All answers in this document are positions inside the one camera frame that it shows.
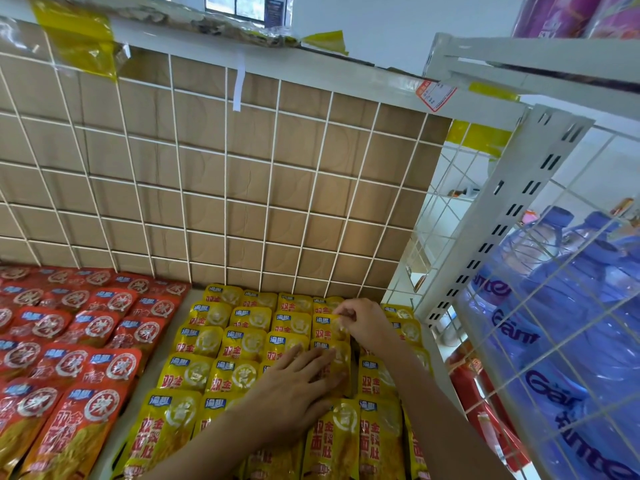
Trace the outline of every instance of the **plastic food bag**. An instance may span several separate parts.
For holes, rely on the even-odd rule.
[[[9,478],[62,396],[55,382],[16,378],[0,391],[0,479]]]
[[[213,359],[195,354],[173,353],[164,363],[158,387],[203,392]]]
[[[215,358],[223,333],[219,326],[183,326],[173,339],[172,351]]]
[[[260,362],[266,339],[264,330],[228,327],[225,329],[218,357]]]
[[[310,338],[311,315],[301,312],[281,312],[273,314],[271,330],[297,333],[306,336],[306,338]]]
[[[359,400],[360,479],[404,480],[400,404],[365,396]]]
[[[302,477],[305,480],[358,480],[360,405],[334,399],[332,410],[307,434]]]
[[[239,306],[243,295],[244,291],[242,288],[213,283],[205,288],[202,299],[207,303],[222,301],[231,306]]]
[[[301,345],[301,352],[304,352],[309,348],[309,339],[297,333],[284,333],[281,331],[269,332],[267,335],[267,343],[264,347],[264,356],[267,360],[277,360],[282,357],[284,352],[296,345]]]
[[[276,293],[259,292],[254,290],[244,290],[240,306],[266,306],[271,311],[275,311],[278,305],[278,295]]]
[[[20,478],[87,478],[126,395],[127,385],[114,381],[69,388],[29,451]]]
[[[269,331],[271,309],[265,306],[238,306],[231,313],[229,326],[240,328],[259,328]]]
[[[215,325],[222,328],[228,326],[231,316],[231,305],[228,303],[197,301],[189,311],[190,325]]]
[[[187,444],[201,400],[196,391],[151,389],[129,432],[116,475],[139,477]]]
[[[64,344],[82,344],[96,348],[104,347],[116,323],[120,319],[117,312],[80,312],[73,319],[66,332],[55,341]]]
[[[315,314],[311,327],[313,340],[343,340],[349,341],[349,332],[340,325],[339,315]]]

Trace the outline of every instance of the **yellow tape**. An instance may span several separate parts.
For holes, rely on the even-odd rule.
[[[109,19],[76,6],[53,0],[29,0],[38,23],[46,31],[58,55],[69,65],[116,80],[113,40]]]

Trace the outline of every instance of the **yellow snack packet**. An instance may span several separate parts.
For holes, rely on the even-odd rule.
[[[404,480],[400,404],[367,396],[358,399],[360,480]]]
[[[344,301],[341,296],[328,296],[327,298],[314,297],[314,313],[333,313]]]
[[[320,377],[327,377],[332,374],[338,374],[345,372],[347,375],[345,379],[331,391],[331,394],[345,395],[352,397],[351,392],[351,345],[348,342],[327,342],[325,340],[314,340],[311,343],[313,348],[321,347],[329,350],[335,349],[335,358],[328,365],[324,366],[324,369],[320,371]]]
[[[228,303],[196,301],[189,311],[189,325],[226,327],[231,316]]]
[[[271,331],[297,333],[311,336],[311,315],[302,312],[279,312],[273,314]]]
[[[267,335],[267,344],[264,347],[264,356],[267,360],[277,360],[282,354],[296,345],[302,345],[302,351],[308,350],[309,339],[297,333],[284,333],[283,331],[271,331]]]
[[[277,312],[302,312],[311,314],[314,310],[314,300],[303,294],[280,293],[278,295]]]
[[[151,389],[129,432],[116,476],[138,477],[187,444],[201,399],[196,391]]]
[[[359,480],[360,405],[354,399],[334,399],[332,410],[307,434],[302,478]]]
[[[358,394],[372,397],[395,397],[396,383],[378,357],[360,356],[358,364]]]
[[[259,328],[269,331],[271,309],[265,306],[237,306],[231,312],[229,326],[240,328]]]
[[[164,363],[157,386],[203,392],[213,361],[214,359],[202,355],[173,353]]]
[[[388,303],[380,303],[380,306],[385,315],[391,319],[415,320],[411,306],[389,305]]]
[[[298,480],[304,443],[258,450],[246,459],[244,480]]]
[[[340,325],[339,315],[314,314],[311,324],[311,338],[313,340],[343,340],[349,341],[349,332]]]
[[[173,339],[172,352],[187,352],[215,358],[222,343],[219,326],[183,326]]]
[[[276,293],[244,290],[240,306],[266,306],[274,312],[278,306],[278,295]]]
[[[228,327],[222,337],[218,358],[254,360],[260,362],[267,334],[257,328]]]
[[[244,394],[258,379],[258,370],[260,364],[252,360],[218,359],[213,364],[205,390]]]
[[[411,423],[409,422],[409,416],[407,416],[404,408],[402,408],[402,412],[404,414],[404,424],[406,425],[406,442],[404,444],[404,447],[409,453],[409,468],[411,469],[411,479],[431,480],[429,469],[427,468],[427,464],[424,461],[424,455],[422,454],[422,448],[420,448],[418,438],[416,438],[413,434],[413,428],[411,427]]]
[[[218,283],[212,283],[208,285],[202,299],[208,303],[222,301],[228,303],[231,306],[240,305],[240,300],[244,295],[244,290],[237,286],[220,285]]]

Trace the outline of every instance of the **red snack packet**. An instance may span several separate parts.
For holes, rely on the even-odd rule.
[[[86,310],[106,310],[125,316],[138,299],[138,293],[122,288],[98,288],[89,297]]]
[[[64,310],[52,310],[43,306],[23,306],[13,318],[9,335],[15,337],[34,335],[43,339],[53,339],[68,327],[72,319],[73,316]]]
[[[118,273],[109,283],[109,286],[113,288],[126,288],[144,294],[149,290],[152,280],[153,278],[145,276],[144,274]]]
[[[105,286],[111,281],[114,272],[104,267],[84,267],[75,270],[67,279],[67,284],[72,286]]]
[[[87,478],[126,395],[127,384],[116,381],[70,387],[29,451],[20,477]]]
[[[17,377],[36,363],[43,352],[43,339],[0,335],[0,376]]]
[[[16,378],[0,390],[0,478],[9,478],[52,413],[64,389],[37,379]]]
[[[139,349],[109,349],[95,351],[84,366],[82,382],[97,384],[105,379],[131,382],[142,359]]]
[[[146,294],[174,294],[176,296],[180,296],[180,299],[182,299],[187,295],[190,289],[191,285],[188,283],[180,281],[154,280],[151,282],[149,291],[147,291]]]
[[[120,315],[117,312],[83,311],[75,316],[67,331],[55,341],[63,344],[89,345],[99,349],[109,341],[118,320]]]
[[[129,310],[130,317],[159,317],[171,320],[180,306],[181,299],[176,295],[142,295]]]
[[[167,323],[166,320],[160,318],[125,317],[118,324],[113,338],[106,348],[139,349],[142,352],[139,372],[142,373]]]
[[[44,354],[31,371],[33,379],[63,379],[73,382],[83,370],[92,347],[53,342],[44,346]]]

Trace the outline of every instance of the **snack packet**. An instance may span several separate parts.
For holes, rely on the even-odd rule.
[[[344,301],[341,296],[328,296],[326,298],[314,297],[314,313],[331,314]]]
[[[172,353],[164,363],[159,388],[190,389],[204,391],[213,359],[196,354]]]
[[[182,300],[176,295],[142,295],[128,312],[131,317],[158,317],[171,320]]]
[[[120,316],[125,316],[131,306],[138,299],[138,293],[133,290],[123,290],[121,288],[98,288],[89,297],[86,310],[100,310],[117,312]]]
[[[325,365],[323,370],[320,371],[320,377],[328,377],[332,374],[339,374],[341,372],[345,373],[345,378],[340,382],[340,384],[331,391],[331,394],[336,394],[338,396],[347,396],[352,397],[353,393],[351,392],[351,346],[348,342],[326,342],[324,340],[314,340],[311,343],[311,346],[321,347],[323,349],[329,350],[329,348],[335,349],[335,358],[329,363]]]
[[[311,338],[313,340],[342,340],[349,341],[349,332],[340,325],[339,315],[315,314],[311,324]]]
[[[42,358],[37,362],[29,377],[57,379],[70,384],[83,370],[92,352],[93,349],[85,345],[56,342],[45,345]]]
[[[215,358],[224,331],[219,326],[183,326],[173,339],[172,352],[187,352]]]
[[[99,349],[107,343],[119,319],[116,312],[80,312],[55,342],[89,345]]]
[[[359,401],[360,480],[404,480],[400,404],[367,396]]]
[[[213,283],[205,288],[202,299],[207,303],[222,301],[231,306],[239,306],[243,295],[244,291],[242,288]]]
[[[244,290],[240,306],[266,306],[274,312],[276,306],[278,306],[278,295],[276,293]]]
[[[116,476],[139,477],[188,443],[202,395],[196,391],[151,389],[115,468]]]
[[[37,379],[16,378],[0,390],[0,479],[20,462],[62,396],[64,387]]]
[[[311,314],[314,309],[314,300],[310,296],[302,294],[287,294],[280,293],[278,295],[278,307],[276,311],[279,312],[302,312]]]
[[[269,331],[270,325],[271,309],[264,306],[237,306],[229,320],[229,326],[259,328],[264,331]]]
[[[160,318],[124,318],[116,328],[107,349],[139,349],[142,352],[138,373],[142,374],[147,361],[160,340],[161,332],[167,324]]]
[[[189,311],[189,325],[215,325],[226,328],[231,316],[228,303],[196,301]]]
[[[396,383],[385,364],[377,357],[360,356],[358,393],[372,397],[395,397]]]
[[[126,395],[127,385],[115,381],[70,387],[29,451],[20,478],[87,478]]]
[[[392,321],[395,319],[400,320],[415,320],[413,316],[413,309],[411,306],[404,305],[389,305],[388,303],[381,303],[382,311]]]
[[[53,339],[62,333],[73,320],[64,310],[52,310],[43,306],[23,306],[9,328],[9,335],[26,337],[34,335],[43,339]]]
[[[302,478],[358,480],[360,405],[354,399],[333,399],[332,410],[307,434]]]
[[[267,335],[267,343],[264,347],[264,356],[267,360],[277,360],[282,354],[296,345],[302,345],[301,353],[309,348],[309,339],[297,333],[284,333],[272,331]]]
[[[0,335],[0,376],[13,378],[24,374],[42,355],[44,340],[38,337],[16,338]]]
[[[267,334],[256,328],[228,327],[222,337],[218,358],[234,358],[260,362]]]
[[[217,360],[211,368],[205,390],[244,394],[258,379],[259,370],[260,364],[252,360]]]
[[[301,312],[281,312],[273,314],[271,331],[297,333],[306,338],[311,336],[311,315]]]

